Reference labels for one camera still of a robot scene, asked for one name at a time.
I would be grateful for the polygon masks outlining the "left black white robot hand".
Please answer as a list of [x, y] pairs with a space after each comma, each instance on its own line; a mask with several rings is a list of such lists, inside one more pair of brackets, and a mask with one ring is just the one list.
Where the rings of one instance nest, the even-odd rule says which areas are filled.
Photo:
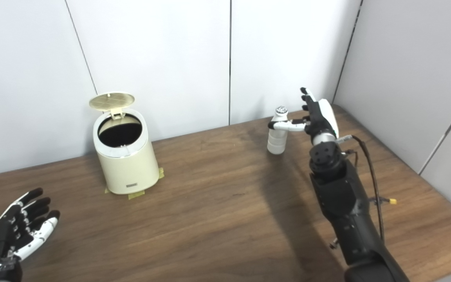
[[22, 261], [42, 247], [55, 230], [60, 212], [35, 188], [20, 196], [0, 216], [0, 282], [20, 282]]

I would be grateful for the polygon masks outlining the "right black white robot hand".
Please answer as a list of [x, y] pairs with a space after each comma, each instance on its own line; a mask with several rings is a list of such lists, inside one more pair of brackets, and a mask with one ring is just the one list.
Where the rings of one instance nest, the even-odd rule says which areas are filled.
[[274, 155], [282, 154], [287, 145], [288, 132], [304, 132], [311, 138], [312, 146], [335, 142], [339, 129], [332, 106], [327, 99], [317, 100], [307, 88], [300, 88], [303, 110], [307, 115], [301, 119], [289, 119], [286, 107], [277, 107], [268, 123], [267, 149]]

